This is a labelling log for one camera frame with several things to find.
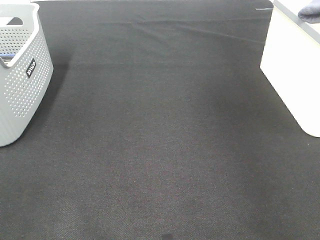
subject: perforated basket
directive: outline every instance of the perforated basket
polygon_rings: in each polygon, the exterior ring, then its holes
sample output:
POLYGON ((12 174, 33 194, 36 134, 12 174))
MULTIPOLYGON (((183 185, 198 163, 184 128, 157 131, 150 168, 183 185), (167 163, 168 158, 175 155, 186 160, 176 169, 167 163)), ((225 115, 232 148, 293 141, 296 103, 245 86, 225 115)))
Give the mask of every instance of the perforated basket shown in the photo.
POLYGON ((30 2, 0 3, 0 17, 22 20, 0 26, 0 147, 21 136, 53 73, 38 10, 30 2))

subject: folded cloth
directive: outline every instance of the folded cloth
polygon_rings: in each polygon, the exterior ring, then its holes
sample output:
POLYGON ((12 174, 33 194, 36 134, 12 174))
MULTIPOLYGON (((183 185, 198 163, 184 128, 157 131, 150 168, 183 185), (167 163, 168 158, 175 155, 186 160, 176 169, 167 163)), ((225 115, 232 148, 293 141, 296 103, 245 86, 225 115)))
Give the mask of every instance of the folded cloth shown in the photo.
POLYGON ((309 24, 320 23, 320 0, 311 1, 299 11, 298 17, 309 24))

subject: black carpet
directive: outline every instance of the black carpet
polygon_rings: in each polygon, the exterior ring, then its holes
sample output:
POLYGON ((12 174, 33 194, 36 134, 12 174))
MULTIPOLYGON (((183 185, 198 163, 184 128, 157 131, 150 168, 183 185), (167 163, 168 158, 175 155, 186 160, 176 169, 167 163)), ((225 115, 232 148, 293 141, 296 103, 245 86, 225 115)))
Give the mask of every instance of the black carpet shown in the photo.
POLYGON ((54 73, 0 148, 0 239, 318 239, 320 139, 259 68, 271 6, 41 2, 54 73))

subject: dark gray carpet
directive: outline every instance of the dark gray carpet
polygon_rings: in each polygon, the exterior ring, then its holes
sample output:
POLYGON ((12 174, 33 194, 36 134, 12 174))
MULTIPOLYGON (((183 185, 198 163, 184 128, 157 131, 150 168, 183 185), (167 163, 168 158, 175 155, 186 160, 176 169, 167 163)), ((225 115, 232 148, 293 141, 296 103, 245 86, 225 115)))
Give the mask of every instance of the dark gray carpet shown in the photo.
POLYGON ((259 68, 269 7, 42 2, 55 69, 0 148, 0 239, 318 239, 320 139, 259 68))

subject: basket label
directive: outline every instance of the basket label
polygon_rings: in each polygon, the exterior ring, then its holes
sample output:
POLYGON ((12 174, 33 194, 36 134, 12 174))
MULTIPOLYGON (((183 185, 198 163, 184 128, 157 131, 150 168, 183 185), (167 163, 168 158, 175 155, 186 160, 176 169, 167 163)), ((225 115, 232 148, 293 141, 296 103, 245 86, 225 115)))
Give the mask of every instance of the basket label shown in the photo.
POLYGON ((28 76, 28 79, 31 77, 32 73, 34 72, 36 68, 36 60, 33 58, 29 67, 25 70, 26 75, 28 76))

